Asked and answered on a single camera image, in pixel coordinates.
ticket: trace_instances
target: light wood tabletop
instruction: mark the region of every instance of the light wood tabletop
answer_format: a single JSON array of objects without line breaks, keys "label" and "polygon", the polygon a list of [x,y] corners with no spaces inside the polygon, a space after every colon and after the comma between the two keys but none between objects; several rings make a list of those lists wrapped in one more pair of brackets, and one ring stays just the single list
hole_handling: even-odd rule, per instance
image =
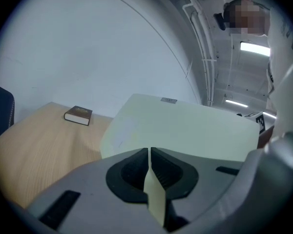
[{"label": "light wood tabletop", "polygon": [[112,118],[92,114],[89,126],[64,120],[68,107],[49,103],[0,136],[0,189],[22,207],[78,166],[101,159]]}]

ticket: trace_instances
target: navy chair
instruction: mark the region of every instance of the navy chair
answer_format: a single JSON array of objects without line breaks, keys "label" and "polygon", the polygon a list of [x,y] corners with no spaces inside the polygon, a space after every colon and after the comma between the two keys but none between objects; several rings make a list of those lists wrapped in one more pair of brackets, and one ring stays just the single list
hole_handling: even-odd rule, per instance
[{"label": "navy chair", "polygon": [[0,87],[0,135],[14,124],[14,97]]}]

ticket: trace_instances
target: fluorescent light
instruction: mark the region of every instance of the fluorescent light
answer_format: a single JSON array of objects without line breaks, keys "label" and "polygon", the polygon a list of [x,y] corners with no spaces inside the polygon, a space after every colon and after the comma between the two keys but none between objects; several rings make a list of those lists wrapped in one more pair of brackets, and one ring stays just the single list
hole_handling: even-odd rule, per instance
[{"label": "fluorescent light", "polygon": [[274,116],[274,115],[270,115],[270,114],[268,114],[268,113],[266,113],[266,112],[263,112],[263,114],[264,114],[264,115],[267,115],[267,116],[269,116],[269,117],[271,117],[271,118],[277,119],[276,116]]},{"label": "fluorescent light", "polygon": [[232,100],[228,100],[228,99],[226,99],[226,102],[229,102],[229,103],[232,103],[232,104],[235,104],[235,105],[239,105],[241,107],[248,107],[247,105],[244,105],[244,104],[232,101]]},{"label": "fluorescent light", "polygon": [[262,55],[265,55],[268,57],[270,56],[270,48],[263,47],[263,46],[256,45],[256,44],[242,42],[240,45],[240,49],[245,50],[245,51],[258,53],[258,54],[262,54]]}]

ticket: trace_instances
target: brown book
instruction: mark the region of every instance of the brown book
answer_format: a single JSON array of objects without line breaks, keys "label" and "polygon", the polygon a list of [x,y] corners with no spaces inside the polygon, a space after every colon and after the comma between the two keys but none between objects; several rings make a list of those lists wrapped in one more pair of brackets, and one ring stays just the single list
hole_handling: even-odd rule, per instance
[{"label": "brown book", "polygon": [[83,107],[72,107],[64,114],[64,119],[89,126],[92,110]]}]

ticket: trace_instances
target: white curved wall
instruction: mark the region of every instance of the white curved wall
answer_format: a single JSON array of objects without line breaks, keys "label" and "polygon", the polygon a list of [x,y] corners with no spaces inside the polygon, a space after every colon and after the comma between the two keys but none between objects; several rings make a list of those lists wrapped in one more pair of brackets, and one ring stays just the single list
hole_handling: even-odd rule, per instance
[{"label": "white curved wall", "polygon": [[15,120],[50,101],[114,117],[133,93],[201,103],[185,78],[189,34],[162,17],[165,5],[140,1],[24,0],[0,34],[0,86],[15,97]]}]

